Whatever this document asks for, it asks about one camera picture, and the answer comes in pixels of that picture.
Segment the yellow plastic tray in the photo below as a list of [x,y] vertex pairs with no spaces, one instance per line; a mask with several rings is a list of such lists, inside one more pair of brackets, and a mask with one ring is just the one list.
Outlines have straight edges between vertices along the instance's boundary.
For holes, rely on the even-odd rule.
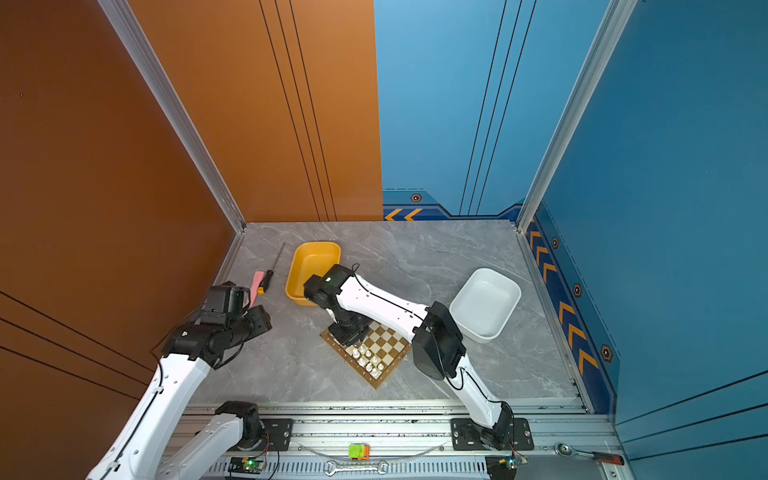
[[341,260],[341,247],[331,241],[301,244],[295,251],[288,273],[285,293],[298,306],[313,306],[304,296],[304,283],[312,276],[323,276]]

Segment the white plastic tray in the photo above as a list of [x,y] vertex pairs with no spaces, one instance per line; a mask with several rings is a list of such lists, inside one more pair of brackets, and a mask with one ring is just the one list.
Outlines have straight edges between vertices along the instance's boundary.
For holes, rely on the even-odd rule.
[[479,268],[454,297],[449,311],[465,336],[486,344],[501,334],[521,297],[514,280],[490,268]]

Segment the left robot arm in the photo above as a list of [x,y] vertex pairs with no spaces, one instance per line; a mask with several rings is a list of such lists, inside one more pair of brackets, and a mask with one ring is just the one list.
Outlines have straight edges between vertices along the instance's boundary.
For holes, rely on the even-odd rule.
[[253,305],[248,288],[231,282],[211,287],[197,315],[170,334],[144,395],[89,478],[200,479],[232,448],[266,448],[268,433],[257,405],[227,401],[192,440],[163,457],[202,381],[231,362],[228,350],[240,352],[270,328],[269,314]]

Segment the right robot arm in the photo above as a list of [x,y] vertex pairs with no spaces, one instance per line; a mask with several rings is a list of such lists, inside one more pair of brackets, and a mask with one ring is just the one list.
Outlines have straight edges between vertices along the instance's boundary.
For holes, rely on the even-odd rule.
[[422,374],[451,387],[485,445],[496,450],[514,447],[514,412],[476,373],[463,334],[446,305],[407,301],[339,264],[322,276],[311,275],[303,289],[304,297],[333,319],[329,333],[340,346],[360,343],[372,323],[393,330],[411,345],[413,361]]

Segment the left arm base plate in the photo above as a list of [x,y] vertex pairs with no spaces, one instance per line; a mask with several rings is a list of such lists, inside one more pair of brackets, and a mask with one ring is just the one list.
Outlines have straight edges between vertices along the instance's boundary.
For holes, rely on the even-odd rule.
[[294,420],[291,418],[262,419],[263,431],[253,442],[241,441],[227,452],[255,455],[264,451],[286,452],[289,450]]

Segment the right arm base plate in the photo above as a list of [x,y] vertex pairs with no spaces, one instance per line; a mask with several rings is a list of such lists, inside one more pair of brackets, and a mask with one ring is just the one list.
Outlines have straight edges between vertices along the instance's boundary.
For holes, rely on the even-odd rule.
[[525,418],[514,418],[500,428],[485,428],[468,418],[450,421],[453,449],[456,451],[533,451],[535,448],[530,424]]

